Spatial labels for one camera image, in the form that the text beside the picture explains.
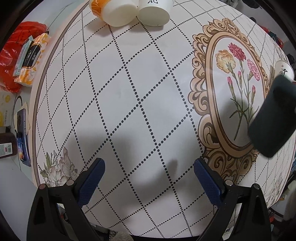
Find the orange and white cup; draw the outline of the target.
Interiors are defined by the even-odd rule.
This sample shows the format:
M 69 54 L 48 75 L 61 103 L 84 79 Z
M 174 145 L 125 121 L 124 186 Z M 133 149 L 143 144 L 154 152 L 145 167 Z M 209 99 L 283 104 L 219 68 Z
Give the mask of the orange and white cup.
M 138 1 L 92 0 L 89 7 L 96 17 L 112 27 L 129 24 L 138 14 Z

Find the white paper cup with leaf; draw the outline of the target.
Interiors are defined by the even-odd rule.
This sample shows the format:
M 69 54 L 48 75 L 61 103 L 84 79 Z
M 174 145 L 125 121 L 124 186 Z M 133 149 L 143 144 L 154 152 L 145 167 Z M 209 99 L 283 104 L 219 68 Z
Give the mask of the white paper cup with leaf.
M 290 64 L 284 60 L 278 60 L 275 64 L 274 77 L 277 77 L 279 75 L 284 76 L 290 82 L 293 82 L 295 78 L 295 73 L 292 66 L 290 66 Z

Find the red plastic bag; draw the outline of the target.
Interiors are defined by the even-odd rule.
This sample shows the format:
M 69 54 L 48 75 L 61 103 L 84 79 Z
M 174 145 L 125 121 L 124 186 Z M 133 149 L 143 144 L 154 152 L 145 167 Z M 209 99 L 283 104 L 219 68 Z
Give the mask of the red plastic bag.
M 25 41 L 32 36 L 35 39 L 47 32 L 47 26 L 39 22 L 22 22 L 14 30 L 1 51 L 1 85 L 12 93 L 17 93 L 23 86 L 14 82 L 13 72 L 16 61 Z

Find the blue smartphone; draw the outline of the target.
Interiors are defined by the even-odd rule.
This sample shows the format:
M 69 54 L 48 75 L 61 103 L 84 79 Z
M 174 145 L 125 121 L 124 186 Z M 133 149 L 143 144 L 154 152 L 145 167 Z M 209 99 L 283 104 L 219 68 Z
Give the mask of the blue smartphone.
M 26 129 L 26 110 L 23 108 L 19 110 L 16 114 L 16 141 L 18 146 L 18 157 L 19 160 L 26 166 L 31 166 L 31 160 L 29 155 L 29 146 L 27 139 L 27 129 Z

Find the floral diamond-pattern tablecloth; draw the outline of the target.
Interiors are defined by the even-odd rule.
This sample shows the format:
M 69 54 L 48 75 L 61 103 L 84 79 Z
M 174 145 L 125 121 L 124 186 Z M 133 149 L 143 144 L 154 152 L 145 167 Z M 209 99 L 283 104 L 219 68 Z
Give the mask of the floral diamond-pattern tablecloth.
M 52 35 L 30 99 L 33 181 L 59 186 L 96 158 L 106 170 L 88 220 L 140 237 L 200 235 L 216 211 L 193 171 L 284 189 L 295 137 L 272 157 L 247 135 L 284 51 L 220 1 L 176 1 L 163 27 L 114 28 L 81 1 Z

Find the dark green cup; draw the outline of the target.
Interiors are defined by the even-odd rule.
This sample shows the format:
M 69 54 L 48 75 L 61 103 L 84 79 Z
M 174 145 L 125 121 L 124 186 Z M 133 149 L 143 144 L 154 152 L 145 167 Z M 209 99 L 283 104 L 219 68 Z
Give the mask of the dark green cup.
M 295 131 L 295 84 L 277 76 L 248 128 L 254 148 L 273 157 Z

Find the bag of yellow chips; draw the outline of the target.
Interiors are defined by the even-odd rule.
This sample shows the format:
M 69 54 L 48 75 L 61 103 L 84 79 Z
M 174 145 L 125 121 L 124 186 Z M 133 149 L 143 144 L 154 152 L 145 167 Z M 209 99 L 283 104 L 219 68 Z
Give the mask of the bag of yellow chips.
M 0 126 L 10 126 L 11 116 L 13 111 L 13 95 L 12 93 L 1 89 L 1 104 L 0 104 Z

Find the light blue small box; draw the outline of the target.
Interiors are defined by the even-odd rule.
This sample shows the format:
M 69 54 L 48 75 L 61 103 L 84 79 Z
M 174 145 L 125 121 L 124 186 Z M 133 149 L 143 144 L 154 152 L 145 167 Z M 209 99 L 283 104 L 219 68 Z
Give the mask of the light blue small box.
M 14 72 L 13 72 L 13 77 L 20 75 L 23 62 L 25 60 L 27 51 L 29 50 L 32 42 L 34 42 L 34 39 L 32 38 L 32 36 L 30 36 L 23 44 L 20 54 L 18 56 L 18 59 L 16 61 L 16 65 L 15 65 Z

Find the white paper cup with calligraphy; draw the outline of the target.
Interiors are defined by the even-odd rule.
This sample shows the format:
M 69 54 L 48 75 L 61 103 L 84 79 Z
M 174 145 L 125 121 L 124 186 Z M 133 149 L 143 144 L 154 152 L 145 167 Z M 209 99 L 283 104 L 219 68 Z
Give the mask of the white paper cup with calligraphy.
M 160 27 L 170 20 L 174 0 L 139 0 L 138 19 L 144 25 Z

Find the orange tissue pack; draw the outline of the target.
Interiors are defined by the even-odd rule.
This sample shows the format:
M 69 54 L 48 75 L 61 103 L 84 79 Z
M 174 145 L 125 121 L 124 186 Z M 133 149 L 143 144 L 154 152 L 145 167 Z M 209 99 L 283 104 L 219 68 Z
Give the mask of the orange tissue pack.
M 32 42 L 29 50 L 27 51 L 20 75 L 14 77 L 15 83 L 23 86 L 32 86 L 36 71 L 42 61 L 43 54 L 49 40 L 50 36 L 47 32 L 42 33 L 34 39 L 34 42 Z

